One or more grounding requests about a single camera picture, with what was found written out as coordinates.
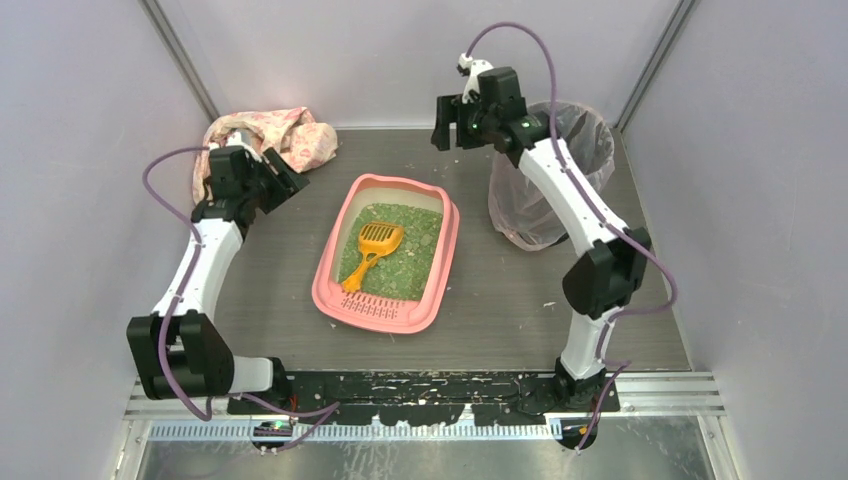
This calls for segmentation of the pink plastic trash bag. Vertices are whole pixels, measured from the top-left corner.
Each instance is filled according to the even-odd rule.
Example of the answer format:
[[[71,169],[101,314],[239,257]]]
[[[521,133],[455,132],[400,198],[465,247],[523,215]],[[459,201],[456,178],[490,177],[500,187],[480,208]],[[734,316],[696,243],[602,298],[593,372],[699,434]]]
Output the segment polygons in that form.
[[[594,109],[558,101],[554,108],[557,132],[588,183],[600,192],[615,170],[614,138]],[[540,190],[508,157],[492,163],[488,209],[494,229],[524,251],[539,251],[568,239],[568,234]]]

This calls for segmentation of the pink litter box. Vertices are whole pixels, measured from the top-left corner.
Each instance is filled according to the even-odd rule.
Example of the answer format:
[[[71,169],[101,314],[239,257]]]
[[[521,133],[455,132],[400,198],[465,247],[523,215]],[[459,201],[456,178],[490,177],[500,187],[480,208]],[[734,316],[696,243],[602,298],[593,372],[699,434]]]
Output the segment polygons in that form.
[[[434,260],[419,301],[347,293],[337,282],[345,243],[358,233],[354,220],[374,203],[409,205],[443,215]],[[337,321],[365,330],[399,335],[426,329],[438,314],[448,284],[459,224],[459,210],[441,187],[405,177],[360,175],[347,193],[320,257],[312,284],[316,307]]]

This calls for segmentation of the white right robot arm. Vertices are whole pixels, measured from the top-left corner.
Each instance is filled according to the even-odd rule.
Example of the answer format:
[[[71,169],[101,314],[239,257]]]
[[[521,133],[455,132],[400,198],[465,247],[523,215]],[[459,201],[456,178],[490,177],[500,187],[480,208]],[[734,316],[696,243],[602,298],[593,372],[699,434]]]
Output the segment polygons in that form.
[[[491,145],[552,207],[578,256],[562,289],[573,310],[566,346],[551,380],[560,402],[584,402],[606,381],[607,336],[642,284],[651,238],[631,229],[601,200],[560,136],[555,107],[529,111],[511,67],[463,58],[466,85],[437,99],[432,144],[440,151]]]

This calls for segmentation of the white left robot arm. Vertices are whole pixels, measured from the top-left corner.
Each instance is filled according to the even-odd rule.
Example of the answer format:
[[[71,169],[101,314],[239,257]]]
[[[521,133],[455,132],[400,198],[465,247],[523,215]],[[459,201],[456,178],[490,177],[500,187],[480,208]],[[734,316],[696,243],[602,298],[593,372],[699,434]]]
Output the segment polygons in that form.
[[[235,355],[214,326],[227,270],[258,213],[269,214],[308,179],[279,153],[246,145],[212,146],[204,195],[190,215],[189,242],[166,293],[126,330],[145,395],[152,400],[238,394],[287,398],[291,387],[275,357]]]

